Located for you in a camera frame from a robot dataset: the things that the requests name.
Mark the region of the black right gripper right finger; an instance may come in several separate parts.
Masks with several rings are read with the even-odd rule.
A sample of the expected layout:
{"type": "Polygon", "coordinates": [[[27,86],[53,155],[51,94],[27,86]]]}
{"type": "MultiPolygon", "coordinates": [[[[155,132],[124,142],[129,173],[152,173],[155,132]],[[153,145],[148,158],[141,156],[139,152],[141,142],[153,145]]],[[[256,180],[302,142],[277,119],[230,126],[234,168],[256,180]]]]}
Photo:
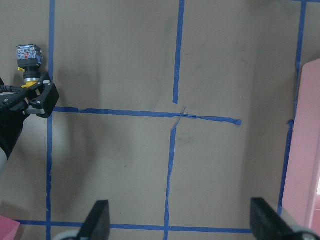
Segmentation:
{"type": "Polygon", "coordinates": [[[261,197],[250,200],[250,230],[256,240],[294,240],[295,232],[261,197]]]}

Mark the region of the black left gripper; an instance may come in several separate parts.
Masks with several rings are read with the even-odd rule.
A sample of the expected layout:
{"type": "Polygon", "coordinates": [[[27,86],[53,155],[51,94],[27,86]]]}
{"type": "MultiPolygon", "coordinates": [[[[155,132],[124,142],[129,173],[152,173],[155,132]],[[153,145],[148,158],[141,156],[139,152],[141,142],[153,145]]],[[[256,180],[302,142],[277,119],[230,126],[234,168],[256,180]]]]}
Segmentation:
{"type": "Polygon", "coordinates": [[[8,159],[30,115],[49,118],[60,95],[47,72],[30,87],[0,82],[0,150],[8,159]]]}

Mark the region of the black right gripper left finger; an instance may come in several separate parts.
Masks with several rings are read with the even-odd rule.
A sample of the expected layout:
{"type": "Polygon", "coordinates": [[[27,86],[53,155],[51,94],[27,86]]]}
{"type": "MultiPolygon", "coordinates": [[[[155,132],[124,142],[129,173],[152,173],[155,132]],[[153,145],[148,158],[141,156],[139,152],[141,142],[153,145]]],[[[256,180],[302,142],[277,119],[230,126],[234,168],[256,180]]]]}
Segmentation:
{"type": "Polygon", "coordinates": [[[108,240],[110,236],[110,208],[108,200],[98,200],[80,228],[78,240],[108,240]]]}

